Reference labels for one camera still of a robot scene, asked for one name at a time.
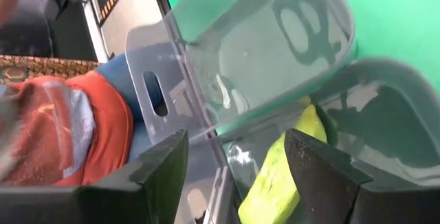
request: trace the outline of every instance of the patterned carpet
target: patterned carpet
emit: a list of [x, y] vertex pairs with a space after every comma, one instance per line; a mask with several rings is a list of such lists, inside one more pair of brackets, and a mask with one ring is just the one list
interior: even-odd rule
[[0, 83], [22, 82], [37, 76], [70, 78], [85, 74], [99, 65], [83, 60], [0, 55]]

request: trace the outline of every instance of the red fabric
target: red fabric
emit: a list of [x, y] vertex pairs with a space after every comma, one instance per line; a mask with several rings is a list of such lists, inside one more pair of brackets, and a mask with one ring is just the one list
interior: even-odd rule
[[[63, 82], [72, 89], [87, 94], [93, 111], [96, 129], [85, 163], [70, 177], [63, 178], [63, 170], [73, 164], [72, 136], [69, 110], [62, 92], [50, 89], [56, 98], [49, 99], [43, 91], [46, 82]], [[93, 183], [123, 166], [128, 157], [133, 134], [131, 112], [119, 93], [98, 73], [68, 80], [43, 76], [10, 85], [15, 92], [3, 97], [19, 110], [19, 127], [10, 148], [12, 157], [2, 157], [2, 182], [16, 186], [49, 185], [70, 186]]]

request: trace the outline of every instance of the orange cloth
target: orange cloth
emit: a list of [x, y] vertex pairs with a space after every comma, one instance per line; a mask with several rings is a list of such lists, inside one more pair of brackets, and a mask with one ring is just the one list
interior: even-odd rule
[[[5, 144], [0, 147], [2, 183], [84, 185], [126, 163], [133, 118], [123, 98], [97, 72], [67, 80], [42, 76], [8, 86], [0, 104], [9, 103], [18, 113], [12, 131], [6, 130], [11, 126], [2, 125], [8, 120], [0, 122], [0, 142]], [[69, 98], [78, 93], [75, 90], [85, 93], [88, 99], [86, 104], [82, 102], [81, 107], [86, 108], [80, 111], [72, 110], [74, 97]], [[80, 135], [74, 139], [73, 130], [78, 127], [75, 122], [85, 116], [83, 109], [85, 114], [87, 110], [93, 113], [90, 127], [86, 127], [92, 135], [77, 142]]]

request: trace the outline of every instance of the blue cloth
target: blue cloth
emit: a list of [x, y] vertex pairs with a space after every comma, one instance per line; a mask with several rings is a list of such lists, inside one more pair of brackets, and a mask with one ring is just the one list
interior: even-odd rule
[[[142, 49], [142, 53], [145, 54], [146, 60], [154, 56], [160, 56], [162, 54], [169, 54], [169, 50], [172, 47], [169, 44], [154, 45]], [[131, 142], [129, 159], [127, 163], [132, 162], [143, 152], [150, 149], [153, 144], [149, 138], [149, 134], [146, 131], [144, 119], [142, 118], [142, 112], [136, 96], [136, 91], [131, 80], [129, 66], [125, 54], [116, 56], [109, 62], [97, 67], [95, 69], [99, 74], [110, 84], [115, 87], [116, 91], [125, 99], [128, 104], [131, 113], [133, 115], [133, 139]], [[156, 77], [152, 74], [144, 75], [146, 88], [151, 98], [153, 107], [157, 107], [162, 101], [162, 95], [159, 88], [159, 83]]]

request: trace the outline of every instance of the green background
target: green background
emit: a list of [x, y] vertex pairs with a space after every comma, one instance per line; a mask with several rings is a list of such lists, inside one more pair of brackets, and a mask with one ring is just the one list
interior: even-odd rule
[[[169, 0], [172, 6], [179, 0]], [[347, 0], [358, 58], [389, 56], [417, 68], [440, 93], [440, 0]]]

